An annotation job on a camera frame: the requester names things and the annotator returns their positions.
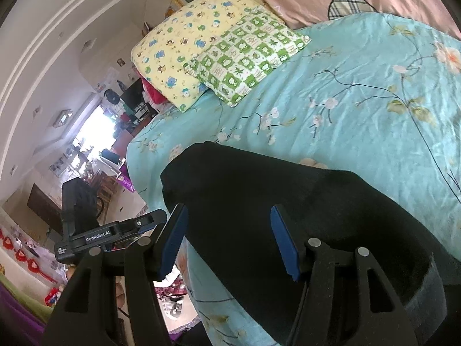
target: framed photo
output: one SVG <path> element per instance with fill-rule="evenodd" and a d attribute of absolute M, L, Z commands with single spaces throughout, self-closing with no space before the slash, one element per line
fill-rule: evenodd
<path fill-rule="evenodd" d="M 60 157 L 54 164 L 50 165 L 50 170 L 55 174 L 55 176 L 60 176 L 64 173 L 66 168 L 67 165 L 64 163 L 64 157 Z"/>
<path fill-rule="evenodd" d="M 64 151 L 64 156 L 67 158 L 67 159 L 70 159 L 73 152 L 74 152 L 74 145 L 71 144 L 69 145 L 69 147 L 66 148 L 66 150 Z"/>

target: yellow patterned pillowcase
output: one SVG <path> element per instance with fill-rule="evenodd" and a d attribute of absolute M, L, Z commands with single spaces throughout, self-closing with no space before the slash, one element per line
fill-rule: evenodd
<path fill-rule="evenodd" d="M 261 0 L 195 0 L 149 32 L 131 51 L 131 61 L 165 98 L 185 112 L 207 87 L 183 64 L 199 55 Z"/>

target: plaid fabric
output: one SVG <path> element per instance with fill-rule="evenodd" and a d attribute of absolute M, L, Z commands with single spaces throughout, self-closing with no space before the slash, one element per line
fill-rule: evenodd
<path fill-rule="evenodd" d="M 363 12 L 376 12 L 376 9 L 365 0 L 332 0 L 328 8 L 328 19 L 333 20 Z"/>
<path fill-rule="evenodd" d="M 236 106 L 269 73 L 310 41 L 260 6 L 243 17 L 220 40 L 184 69 L 210 87 L 229 106 Z"/>
<path fill-rule="evenodd" d="M 187 290 L 183 277 L 179 275 L 168 287 L 156 287 L 155 294 L 157 294 L 158 299 L 161 297 L 180 297 L 182 295 L 186 295 Z"/>

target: red cloth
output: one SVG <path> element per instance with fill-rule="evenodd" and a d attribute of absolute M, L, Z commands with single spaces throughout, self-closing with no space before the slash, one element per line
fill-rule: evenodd
<path fill-rule="evenodd" d="M 130 121 L 130 117 L 129 117 L 128 114 L 126 114 L 126 113 L 123 113 L 123 114 L 120 116 L 120 119 L 121 119 L 123 122 L 129 122 L 129 121 Z"/>
<path fill-rule="evenodd" d="M 144 89 L 147 91 L 150 99 L 154 102 L 154 104 L 163 104 L 168 101 L 167 98 L 165 98 L 165 96 L 163 96 L 160 91 L 157 91 L 157 89 L 152 84 L 150 84 L 146 78 L 140 74 L 139 76 L 141 77 L 141 82 L 144 86 Z"/>
<path fill-rule="evenodd" d="M 156 287 L 155 293 L 159 299 L 161 297 L 180 297 L 187 294 L 186 284 L 181 275 L 179 275 L 170 286 Z"/>

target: light blue bedsheet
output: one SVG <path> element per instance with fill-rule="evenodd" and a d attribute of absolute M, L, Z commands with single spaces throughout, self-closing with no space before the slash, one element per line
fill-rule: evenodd
<path fill-rule="evenodd" d="M 160 173 L 168 162 L 211 140 L 355 172 L 461 260 L 461 43 L 380 13 L 301 32 L 312 42 L 237 107 L 223 106 L 209 91 L 185 114 L 156 117 L 133 140 L 130 176 L 149 208 L 165 209 Z M 191 246 L 188 267 L 214 345 L 275 344 L 235 300 L 203 302 L 231 297 Z"/>

